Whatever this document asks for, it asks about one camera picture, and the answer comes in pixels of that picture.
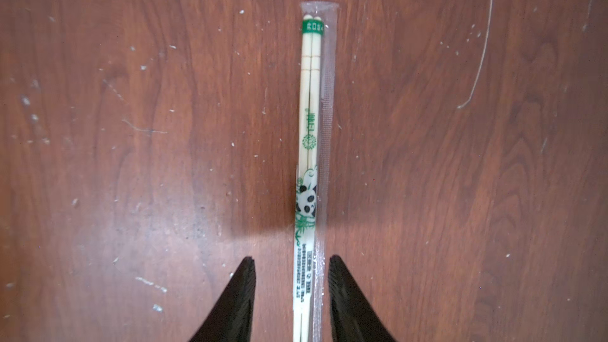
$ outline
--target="green logo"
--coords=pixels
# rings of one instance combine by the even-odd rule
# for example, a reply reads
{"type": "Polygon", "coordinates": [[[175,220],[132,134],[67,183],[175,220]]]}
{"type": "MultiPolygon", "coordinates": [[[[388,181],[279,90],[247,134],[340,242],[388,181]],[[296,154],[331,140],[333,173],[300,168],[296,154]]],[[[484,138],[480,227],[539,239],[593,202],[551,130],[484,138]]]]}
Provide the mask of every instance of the green logo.
{"type": "Polygon", "coordinates": [[[308,134],[304,136],[304,139],[302,140],[302,146],[306,149],[313,149],[317,146],[317,139],[311,134],[308,134]]]}

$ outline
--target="chopstick package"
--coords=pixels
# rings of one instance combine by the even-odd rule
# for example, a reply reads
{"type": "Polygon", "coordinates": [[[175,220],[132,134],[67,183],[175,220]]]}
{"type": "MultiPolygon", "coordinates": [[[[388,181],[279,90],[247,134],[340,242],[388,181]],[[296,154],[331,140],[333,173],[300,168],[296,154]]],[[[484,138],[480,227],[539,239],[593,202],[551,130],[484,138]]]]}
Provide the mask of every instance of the chopstick package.
{"type": "Polygon", "coordinates": [[[321,341],[326,203],[338,5],[301,3],[302,50],[295,180],[294,342],[321,341]]]}

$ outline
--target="wooden table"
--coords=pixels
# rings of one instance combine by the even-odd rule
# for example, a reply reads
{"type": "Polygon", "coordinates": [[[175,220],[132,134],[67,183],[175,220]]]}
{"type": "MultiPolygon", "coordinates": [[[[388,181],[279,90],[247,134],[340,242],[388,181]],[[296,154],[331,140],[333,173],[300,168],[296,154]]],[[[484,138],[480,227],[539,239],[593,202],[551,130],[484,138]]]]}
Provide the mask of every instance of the wooden table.
{"type": "MultiPolygon", "coordinates": [[[[0,0],[1,340],[185,341],[245,255],[290,340],[300,1],[0,0]]],[[[605,341],[608,0],[330,1],[327,254],[400,341],[605,341]]]]}

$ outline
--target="panda illustration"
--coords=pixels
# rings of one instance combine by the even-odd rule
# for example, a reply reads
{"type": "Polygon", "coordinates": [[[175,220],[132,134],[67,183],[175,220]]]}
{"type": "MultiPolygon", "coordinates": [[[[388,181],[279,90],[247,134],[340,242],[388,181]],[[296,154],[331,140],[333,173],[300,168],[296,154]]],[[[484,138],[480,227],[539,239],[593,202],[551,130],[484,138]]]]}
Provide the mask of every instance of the panda illustration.
{"type": "Polygon", "coordinates": [[[317,210],[317,170],[308,169],[295,194],[295,210],[308,217],[315,217],[317,210]]]}

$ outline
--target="chopsticks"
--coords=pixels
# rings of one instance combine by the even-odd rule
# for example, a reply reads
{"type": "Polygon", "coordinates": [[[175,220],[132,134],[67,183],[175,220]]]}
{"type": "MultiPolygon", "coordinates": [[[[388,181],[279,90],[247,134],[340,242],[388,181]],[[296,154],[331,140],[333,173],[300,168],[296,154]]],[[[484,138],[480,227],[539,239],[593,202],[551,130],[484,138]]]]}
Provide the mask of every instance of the chopsticks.
{"type": "Polygon", "coordinates": [[[323,21],[305,15],[302,23],[299,158],[294,238],[294,342],[308,342],[312,256],[317,204],[317,147],[323,21]]]}

